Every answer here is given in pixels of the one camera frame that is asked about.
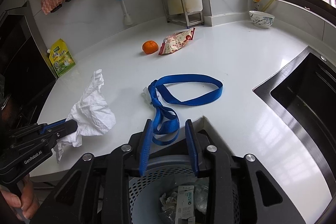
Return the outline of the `person's left hand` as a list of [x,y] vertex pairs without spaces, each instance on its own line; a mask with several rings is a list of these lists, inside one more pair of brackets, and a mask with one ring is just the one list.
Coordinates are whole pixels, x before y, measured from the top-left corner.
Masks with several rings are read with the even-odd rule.
[[21,197],[14,193],[10,193],[5,188],[1,187],[1,193],[9,207],[15,213],[19,220],[31,219],[39,209],[39,200],[34,192],[33,182],[28,174],[22,179],[23,189]]

